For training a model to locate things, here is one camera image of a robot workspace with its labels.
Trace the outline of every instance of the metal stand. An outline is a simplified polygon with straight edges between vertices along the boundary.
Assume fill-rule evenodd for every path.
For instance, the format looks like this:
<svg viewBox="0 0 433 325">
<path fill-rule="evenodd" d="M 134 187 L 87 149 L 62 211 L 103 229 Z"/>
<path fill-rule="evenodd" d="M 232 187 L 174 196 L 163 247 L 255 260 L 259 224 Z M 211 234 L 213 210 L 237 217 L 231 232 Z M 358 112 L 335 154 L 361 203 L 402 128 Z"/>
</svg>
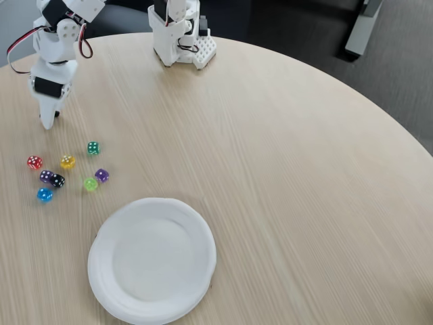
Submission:
<svg viewBox="0 0 433 325">
<path fill-rule="evenodd" d="M 364 0 L 363 9 L 346 44 L 348 53 L 357 57 L 364 54 L 381 6 L 382 0 Z"/>
</svg>

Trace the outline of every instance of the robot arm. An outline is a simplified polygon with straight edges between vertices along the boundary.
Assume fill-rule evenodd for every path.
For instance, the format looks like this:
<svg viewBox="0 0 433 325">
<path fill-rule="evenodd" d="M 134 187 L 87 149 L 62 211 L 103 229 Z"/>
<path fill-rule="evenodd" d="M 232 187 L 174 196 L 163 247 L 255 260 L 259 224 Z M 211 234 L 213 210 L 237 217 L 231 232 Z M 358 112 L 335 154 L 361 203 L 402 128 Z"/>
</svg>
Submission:
<svg viewBox="0 0 433 325">
<path fill-rule="evenodd" d="M 28 87 L 39 102 L 44 128 L 53 126 L 64 101 L 70 93 L 77 69 L 74 42 L 85 58 L 93 51 L 84 39 L 87 23 L 92 22 L 105 5 L 105 0 L 37 0 L 42 16 L 34 28 L 12 44 L 12 49 L 33 35 L 33 47 L 39 59 L 28 73 Z M 175 62 L 194 63 L 198 69 L 207 65 L 217 46 L 210 37 L 207 21 L 200 17 L 199 0 L 155 0 L 149 7 L 149 22 L 154 32 L 154 49 L 166 66 Z M 86 43 L 90 55 L 82 51 Z"/>
<path fill-rule="evenodd" d="M 39 102 L 41 121 L 46 129 L 53 126 L 56 112 L 63 108 L 64 100 L 70 93 L 78 66 L 74 42 L 79 39 L 81 51 L 85 27 L 102 10 L 104 2 L 37 0 L 42 17 L 35 20 L 33 26 L 46 28 L 38 30 L 33 36 L 33 47 L 40 57 L 31 68 L 28 87 Z"/>
</svg>

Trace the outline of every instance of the green die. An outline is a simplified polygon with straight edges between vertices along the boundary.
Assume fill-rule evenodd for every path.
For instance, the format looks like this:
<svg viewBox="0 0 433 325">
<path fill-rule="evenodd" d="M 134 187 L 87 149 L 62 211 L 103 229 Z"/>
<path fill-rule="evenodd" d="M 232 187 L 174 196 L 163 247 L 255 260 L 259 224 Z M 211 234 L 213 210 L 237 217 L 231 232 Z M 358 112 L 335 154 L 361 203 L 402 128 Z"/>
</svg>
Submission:
<svg viewBox="0 0 433 325">
<path fill-rule="evenodd" d="M 99 143 L 95 141 L 89 142 L 87 145 L 87 153 L 88 154 L 99 154 L 101 152 L 101 149 L 99 148 Z"/>
<path fill-rule="evenodd" d="M 84 180 L 84 187 L 87 191 L 93 192 L 97 188 L 97 181 L 96 179 L 89 177 Z"/>
</svg>

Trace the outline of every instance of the yellow die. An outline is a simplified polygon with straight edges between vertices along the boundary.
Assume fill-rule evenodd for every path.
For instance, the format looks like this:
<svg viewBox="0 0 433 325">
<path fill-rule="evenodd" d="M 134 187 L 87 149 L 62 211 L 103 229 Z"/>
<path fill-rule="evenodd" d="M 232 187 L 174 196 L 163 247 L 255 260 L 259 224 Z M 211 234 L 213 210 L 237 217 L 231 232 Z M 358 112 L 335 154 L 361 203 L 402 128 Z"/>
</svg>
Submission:
<svg viewBox="0 0 433 325">
<path fill-rule="evenodd" d="M 62 157 L 62 160 L 60 161 L 60 166 L 63 169 L 71 169 L 75 166 L 75 158 L 71 156 L 70 154 L 67 154 Z"/>
</svg>

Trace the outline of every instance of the white plate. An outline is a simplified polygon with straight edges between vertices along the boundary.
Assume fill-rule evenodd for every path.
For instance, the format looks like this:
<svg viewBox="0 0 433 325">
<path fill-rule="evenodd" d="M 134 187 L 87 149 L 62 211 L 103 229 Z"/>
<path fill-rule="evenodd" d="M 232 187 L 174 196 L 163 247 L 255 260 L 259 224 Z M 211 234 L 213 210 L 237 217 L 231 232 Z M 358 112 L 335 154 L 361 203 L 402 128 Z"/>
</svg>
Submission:
<svg viewBox="0 0 433 325">
<path fill-rule="evenodd" d="M 170 198 L 144 198 L 101 226 L 88 272 L 96 299 L 114 317 L 161 325 L 202 300 L 216 263 L 212 232 L 195 210 Z"/>
</svg>

